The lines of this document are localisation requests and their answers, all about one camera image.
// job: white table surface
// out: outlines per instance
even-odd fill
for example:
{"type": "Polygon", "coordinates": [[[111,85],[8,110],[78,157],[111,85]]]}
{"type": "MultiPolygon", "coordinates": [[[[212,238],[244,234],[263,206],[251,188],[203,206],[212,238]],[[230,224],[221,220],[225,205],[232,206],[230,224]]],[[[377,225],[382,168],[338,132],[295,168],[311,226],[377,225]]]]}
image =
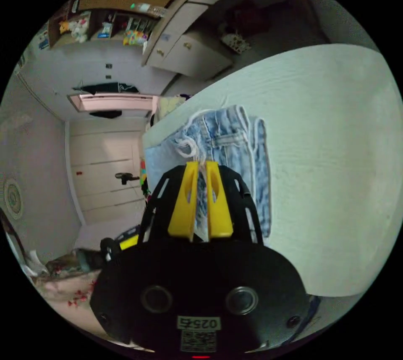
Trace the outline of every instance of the white table surface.
{"type": "Polygon", "coordinates": [[[309,294],[363,293],[403,218],[403,104],[382,55],[332,44],[262,60],[178,107],[144,134],[144,148],[200,109],[234,104],[266,122],[270,247],[309,294]]]}

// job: camera lens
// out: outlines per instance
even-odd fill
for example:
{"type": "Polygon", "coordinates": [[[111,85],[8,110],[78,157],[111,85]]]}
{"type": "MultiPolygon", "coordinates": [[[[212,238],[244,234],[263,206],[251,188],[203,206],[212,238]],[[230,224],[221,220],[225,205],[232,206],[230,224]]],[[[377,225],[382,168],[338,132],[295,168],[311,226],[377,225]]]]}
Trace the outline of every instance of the camera lens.
{"type": "Polygon", "coordinates": [[[172,305],[172,296],[164,287],[150,286],[141,294],[141,303],[149,312],[161,314],[170,309],[172,305]]]}
{"type": "Polygon", "coordinates": [[[234,315],[246,315],[253,311],[258,303],[257,293],[250,287],[237,287],[231,290],[225,305],[228,311],[234,315]]]}

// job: round wall decoration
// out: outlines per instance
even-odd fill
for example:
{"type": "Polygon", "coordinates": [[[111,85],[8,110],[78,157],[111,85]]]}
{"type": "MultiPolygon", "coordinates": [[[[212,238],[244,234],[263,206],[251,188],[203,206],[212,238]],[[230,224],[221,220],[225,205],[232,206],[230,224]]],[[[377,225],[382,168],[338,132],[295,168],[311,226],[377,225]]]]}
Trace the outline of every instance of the round wall decoration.
{"type": "Polygon", "coordinates": [[[21,189],[14,179],[8,179],[4,184],[4,201],[13,219],[20,219],[24,205],[22,203],[21,189]]]}

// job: light blue jeans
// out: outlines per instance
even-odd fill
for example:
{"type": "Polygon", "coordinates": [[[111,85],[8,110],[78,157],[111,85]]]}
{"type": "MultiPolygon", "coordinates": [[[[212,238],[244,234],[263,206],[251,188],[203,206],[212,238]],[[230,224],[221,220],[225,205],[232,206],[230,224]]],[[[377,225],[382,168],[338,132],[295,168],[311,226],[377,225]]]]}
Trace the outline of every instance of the light blue jeans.
{"type": "Polygon", "coordinates": [[[207,230],[207,187],[203,165],[206,160],[213,160],[236,171],[251,192],[263,238],[269,236],[270,171],[262,119],[248,117],[238,105],[198,112],[176,133],[144,153],[151,192],[166,171],[190,160],[199,161],[196,229],[202,228],[204,233],[207,230]]]}

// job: white wall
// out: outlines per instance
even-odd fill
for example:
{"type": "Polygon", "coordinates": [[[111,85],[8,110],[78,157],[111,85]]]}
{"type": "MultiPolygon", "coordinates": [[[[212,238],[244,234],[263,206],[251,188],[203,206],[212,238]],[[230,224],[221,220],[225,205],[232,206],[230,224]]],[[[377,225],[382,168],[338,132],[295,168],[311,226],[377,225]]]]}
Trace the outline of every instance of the white wall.
{"type": "MultiPolygon", "coordinates": [[[[143,94],[160,95],[175,73],[141,67],[142,50],[120,41],[95,40],[46,49],[29,60],[21,74],[42,102],[64,121],[86,119],[67,99],[79,85],[120,82],[133,84],[143,94]],[[112,69],[106,69],[107,63],[112,69]]],[[[134,111],[124,111],[129,116],[134,111]]]]}
{"type": "Polygon", "coordinates": [[[361,24],[336,0],[311,0],[323,32],[332,43],[360,45],[379,52],[361,24]]]}
{"type": "Polygon", "coordinates": [[[0,107],[0,123],[15,112],[32,121],[1,134],[0,206],[3,182],[14,178],[22,192],[23,217],[11,223],[26,250],[36,249],[47,261],[66,254],[74,245],[80,221],[67,183],[64,123],[43,108],[12,75],[0,107]]]}

